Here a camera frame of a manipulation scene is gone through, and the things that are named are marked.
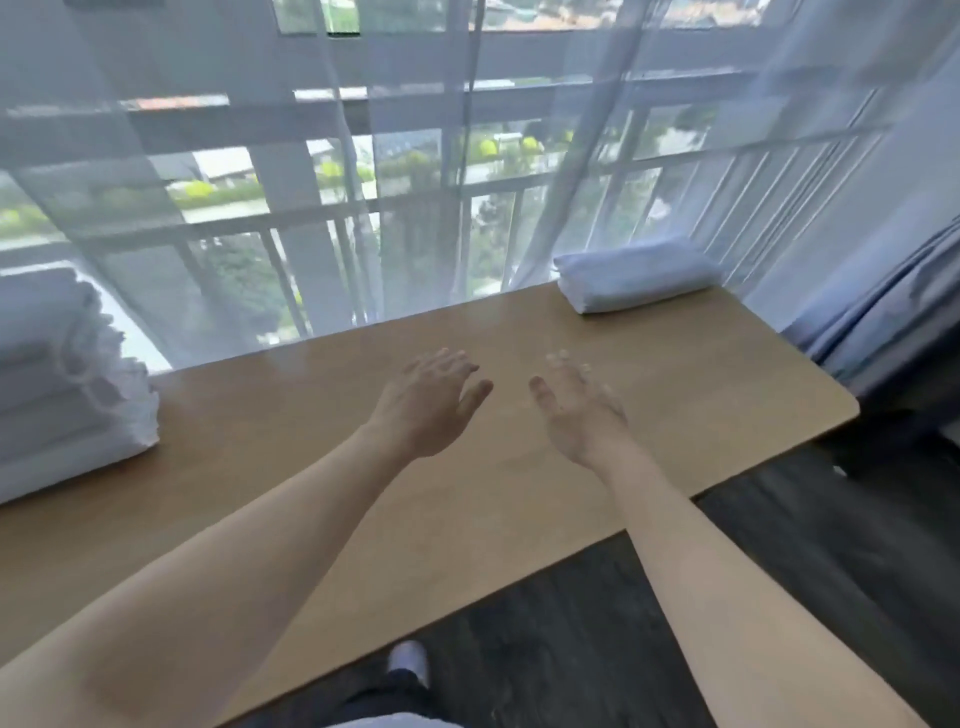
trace pants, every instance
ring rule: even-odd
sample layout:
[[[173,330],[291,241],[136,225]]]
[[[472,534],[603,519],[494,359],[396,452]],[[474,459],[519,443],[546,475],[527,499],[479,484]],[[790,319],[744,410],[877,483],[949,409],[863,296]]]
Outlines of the pants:
[[[413,713],[445,720],[444,711],[434,694],[408,669],[395,669],[384,674],[375,685],[360,691],[338,706],[318,726],[339,725],[364,717]]]

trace forearm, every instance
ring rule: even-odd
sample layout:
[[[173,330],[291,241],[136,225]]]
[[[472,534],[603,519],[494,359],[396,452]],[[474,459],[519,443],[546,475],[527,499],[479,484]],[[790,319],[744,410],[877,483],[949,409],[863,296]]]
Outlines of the forearm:
[[[406,462],[385,438],[358,431],[5,667],[0,711],[19,704],[36,717],[42,697],[32,691],[54,683],[120,724],[212,719],[266,658]]]
[[[636,445],[597,474],[719,728],[922,726]]]

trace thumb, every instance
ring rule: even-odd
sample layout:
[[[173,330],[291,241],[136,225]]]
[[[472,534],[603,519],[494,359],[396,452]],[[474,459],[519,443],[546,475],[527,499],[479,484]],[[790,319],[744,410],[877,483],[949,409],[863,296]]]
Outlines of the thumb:
[[[492,391],[493,382],[489,379],[481,379],[467,389],[467,392],[460,400],[460,404],[457,405],[457,414],[465,423],[468,423],[470,418],[473,417],[473,413],[480,409],[480,405],[483,404],[484,400]]]
[[[530,394],[533,395],[534,401],[537,403],[537,407],[540,408],[545,416],[550,417],[551,415],[557,414],[560,411],[560,405],[557,403],[557,396],[553,393],[553,390],[550,389],[550,385],[546,383],[542,376],[531,376],[530,377]]]

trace white shoe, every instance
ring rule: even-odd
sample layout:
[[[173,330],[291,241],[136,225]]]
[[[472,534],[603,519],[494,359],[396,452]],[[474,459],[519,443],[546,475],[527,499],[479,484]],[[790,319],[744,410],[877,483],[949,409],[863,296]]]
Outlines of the white shoe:
[[[426,658],[426,649],[416,640],[407,640],[390,650],[387,658],[387,671],[408,669],[417,675],[420,684],[430,687],[430,666]]]

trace hand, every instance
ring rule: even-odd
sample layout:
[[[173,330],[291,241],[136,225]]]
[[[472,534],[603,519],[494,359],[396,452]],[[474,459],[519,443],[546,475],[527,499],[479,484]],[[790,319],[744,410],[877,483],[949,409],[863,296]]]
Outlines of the hand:
[[[577,366],[567,352],[549,354],[547,383],[530,379],[550,442],[569,460],[596,470],[613,449],[632,443],[623,406],[610,387],[593,380],[588,364]]]
[[[463,434],[493,391],[493,382],[481,379],[461,397],[479,368],[466,352],[446,349],[414,359],[384,388],[368,425],[411,460],[436,455]]]

